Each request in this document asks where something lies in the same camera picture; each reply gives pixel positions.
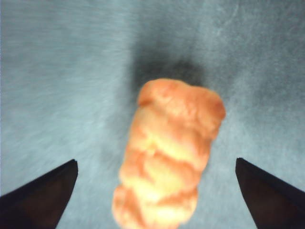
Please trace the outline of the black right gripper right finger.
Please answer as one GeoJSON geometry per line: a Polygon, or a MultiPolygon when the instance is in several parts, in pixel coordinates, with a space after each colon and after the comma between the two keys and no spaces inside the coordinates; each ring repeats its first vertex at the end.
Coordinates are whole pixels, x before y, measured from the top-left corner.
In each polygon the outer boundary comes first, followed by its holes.
{"type": "Polygon", "coordinates": [[[241,157],[236,159],[235,174],[258,229],[305,227],[304,191],[241,157]]]}

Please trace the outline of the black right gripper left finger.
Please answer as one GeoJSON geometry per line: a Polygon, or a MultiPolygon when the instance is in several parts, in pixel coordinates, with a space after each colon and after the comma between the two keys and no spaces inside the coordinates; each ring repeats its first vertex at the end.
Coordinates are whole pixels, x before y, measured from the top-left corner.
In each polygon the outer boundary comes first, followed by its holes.
{"type": "Polygon", "coordinates": [[[2,229],[55,229],[70,201],[78,163],[72,159],[0,197],[2,229]]]}

